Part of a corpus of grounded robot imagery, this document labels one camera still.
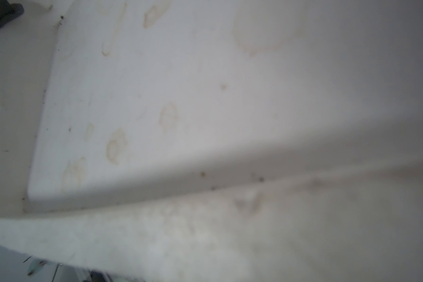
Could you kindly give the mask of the white three-drawer cabinet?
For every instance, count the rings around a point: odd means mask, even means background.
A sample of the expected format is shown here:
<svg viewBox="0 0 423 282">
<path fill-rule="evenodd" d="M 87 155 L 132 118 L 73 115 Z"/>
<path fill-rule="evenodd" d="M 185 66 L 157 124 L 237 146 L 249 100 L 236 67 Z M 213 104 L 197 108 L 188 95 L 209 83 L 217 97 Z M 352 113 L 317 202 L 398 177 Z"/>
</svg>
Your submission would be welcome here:
<svg viewBox="0 0 423 282">
<path fill-rule="evenodd" d="M 423 1 L 21 1 L 0 245 L 147 282 L 423 282 Z"/>
</svg>

